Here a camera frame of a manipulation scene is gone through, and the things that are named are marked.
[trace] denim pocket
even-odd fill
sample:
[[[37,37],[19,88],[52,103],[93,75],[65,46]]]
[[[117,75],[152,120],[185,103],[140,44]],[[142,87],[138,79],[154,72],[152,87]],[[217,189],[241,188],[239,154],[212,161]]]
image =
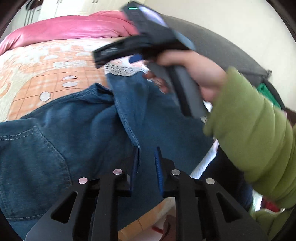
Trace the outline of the denim pocket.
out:
[[[70,185],[65,159],[37,126],[0,136],[0,208],[7,219],[44,214]]]

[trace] dark pants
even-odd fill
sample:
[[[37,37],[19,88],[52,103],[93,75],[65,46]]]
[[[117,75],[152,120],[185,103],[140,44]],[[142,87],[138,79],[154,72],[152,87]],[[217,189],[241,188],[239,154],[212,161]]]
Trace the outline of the dark pants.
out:
[[[253,202],[252,187],[245,181],[243,173],[231,163],[220,146],[216,157],[200,179],[205,180],[209,177],[215,179],[245,210],[250,209]]]

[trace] pink blanket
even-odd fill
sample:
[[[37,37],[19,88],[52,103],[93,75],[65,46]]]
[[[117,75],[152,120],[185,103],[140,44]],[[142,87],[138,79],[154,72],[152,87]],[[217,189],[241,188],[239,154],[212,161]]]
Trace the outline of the pink blanket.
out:
[[[136,34],[138,32],[133,23],[121,11],[63,16],[13,31],[0,43],[0,55],[10,49],[50,40],[128,37]]]

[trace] white lace trim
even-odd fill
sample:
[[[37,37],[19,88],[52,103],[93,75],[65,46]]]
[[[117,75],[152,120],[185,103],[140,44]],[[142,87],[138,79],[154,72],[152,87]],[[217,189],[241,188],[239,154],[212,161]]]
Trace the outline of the white lace trim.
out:
[[[147,70],[144,68],[138,68],[134,66],[123,66],[117,63],[105,64],[104,71],[105,71],[105,74],[111,73],[114,75],[121,75],[121,76],[132,76],[139,71],[147,73]]]

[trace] human hand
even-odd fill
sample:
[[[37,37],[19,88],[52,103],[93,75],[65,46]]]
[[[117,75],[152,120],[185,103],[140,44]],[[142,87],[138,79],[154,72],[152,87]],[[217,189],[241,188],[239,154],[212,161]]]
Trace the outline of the human hand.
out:
[[[192,79],[199,84],[201,95],[208,102],[216,99],[226,82],[226,73],[219,65],[192,50],[164,51],[157,57],[156,63],[162,66],[183,65]],[[154,73],[148,72],[144,77],[154,79],[162,92],[168,92],[165,81],[156,77]]]

